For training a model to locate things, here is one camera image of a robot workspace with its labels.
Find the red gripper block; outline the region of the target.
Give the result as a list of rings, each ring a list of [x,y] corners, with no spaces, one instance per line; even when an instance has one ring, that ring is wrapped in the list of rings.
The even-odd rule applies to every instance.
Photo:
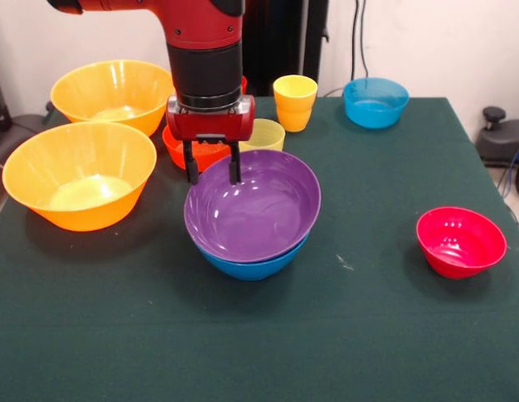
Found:
[[[255,101],[252,95],[242,95],[232,106],[221,111],[194,111],[182,106],[176,95],[167,101],[167,124],[173,137],[183,141],[183,156],[188,181],[199,180],[198,164],[193,156],[191,141],[217,140],[229,142],[231,158],[229,181],[241,182],[239,143],[248,141],[254,125]]]

